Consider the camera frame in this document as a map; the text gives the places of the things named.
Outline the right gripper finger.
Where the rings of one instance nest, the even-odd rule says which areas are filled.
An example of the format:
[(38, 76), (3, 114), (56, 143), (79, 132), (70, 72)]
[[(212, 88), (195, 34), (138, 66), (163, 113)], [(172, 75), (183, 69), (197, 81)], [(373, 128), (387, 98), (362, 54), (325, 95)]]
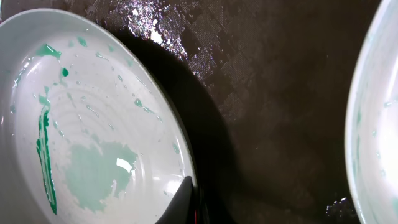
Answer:
[(166, 208), (155, 224), (195, 224), (196, 211), (193, 199), (193, 182), (185, 177)]

